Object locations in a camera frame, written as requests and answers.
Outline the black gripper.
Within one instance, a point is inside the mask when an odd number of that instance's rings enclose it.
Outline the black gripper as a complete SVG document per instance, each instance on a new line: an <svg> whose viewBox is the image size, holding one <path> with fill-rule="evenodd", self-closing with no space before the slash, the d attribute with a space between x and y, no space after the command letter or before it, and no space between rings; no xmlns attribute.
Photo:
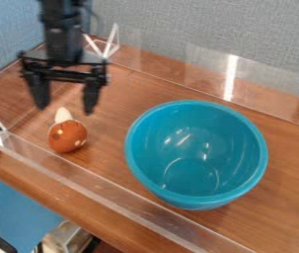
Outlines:
<svg viewBox="0 0 299 253"><path fill-rule="evenodd" d="M86 83L85 114L98 105L101 85L107 83L109 61L83 48L83 33L78 24L45 23L46 49L22 51L23 76L39 110L50 104L50 82Z"/></svg>

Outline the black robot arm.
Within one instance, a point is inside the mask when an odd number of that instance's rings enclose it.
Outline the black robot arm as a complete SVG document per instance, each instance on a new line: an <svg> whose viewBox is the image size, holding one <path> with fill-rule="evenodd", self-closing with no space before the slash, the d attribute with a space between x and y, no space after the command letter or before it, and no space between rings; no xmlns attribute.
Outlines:
<svg viewBox="0 0 299 253"><path fill-rule="evenodd" d="M109 61L83 48L82 12L86 0L39 0L45 25L45 50L19 53L22 74L36 107L50 105L50 82L82 83L83 110L94 113L102 87L107 84Z"/></svg>

